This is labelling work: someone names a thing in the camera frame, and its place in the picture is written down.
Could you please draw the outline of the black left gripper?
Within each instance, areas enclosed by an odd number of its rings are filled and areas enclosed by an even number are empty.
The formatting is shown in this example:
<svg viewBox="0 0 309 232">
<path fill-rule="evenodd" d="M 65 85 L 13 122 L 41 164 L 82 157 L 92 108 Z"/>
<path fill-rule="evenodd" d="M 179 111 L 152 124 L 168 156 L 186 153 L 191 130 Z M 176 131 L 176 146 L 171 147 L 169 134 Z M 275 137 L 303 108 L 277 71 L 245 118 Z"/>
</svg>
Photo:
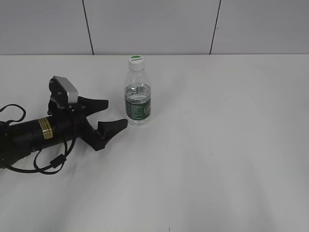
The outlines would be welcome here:
<svg viewBox="0 0 309 232">
<path fill-rule="evenodd" d="M 97 130 L 87 120 L 87 117 L 108 109 L 108 100 L 95 100 L 78 97 L 76 104 L 65 108 L 58 108 L 54 102 L 49 101 L 47 118 L 53 130 L 50 144 L 56 145 L 63 141 L 81 138 L 95 151 L 105 148 L 106 142 L 123 131 L 128 126 L 127 119 L 117 121 L 98 122 Z"/>
</svg>

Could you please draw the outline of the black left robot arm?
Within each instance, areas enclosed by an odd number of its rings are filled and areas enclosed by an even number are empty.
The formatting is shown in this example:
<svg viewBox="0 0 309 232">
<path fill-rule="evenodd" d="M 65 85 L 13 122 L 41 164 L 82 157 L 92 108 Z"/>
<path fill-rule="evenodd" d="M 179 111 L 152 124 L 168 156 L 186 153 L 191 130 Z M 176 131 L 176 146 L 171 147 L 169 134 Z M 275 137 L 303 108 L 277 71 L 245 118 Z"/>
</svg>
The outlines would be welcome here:
<svg viewBox="0 0 309 232">
<path fill-rule="evenodd" d="M 76 140 L 82 139 L 95 151 L 105 148 L 106 144 L 128 126 L 127 119 L 98 122 L 94 129 L 87 120 L 89 115 L 106 110 L 108 100 L 93 100 L 78 97 L 76 103 L 59 106 L 55 100 L 48 104 L 48 116 L 36 120 L 8 120 L 0 123 L 0 167 L 23 174 L 56 174 L 72 152 Z M 34 159 L 31 170 L 16 168 L 19 160 L 45 148 L 58 144 L 64 145 L 64 152 L 51 160 L 45 167 L 39 167 Z"/>
</svg>

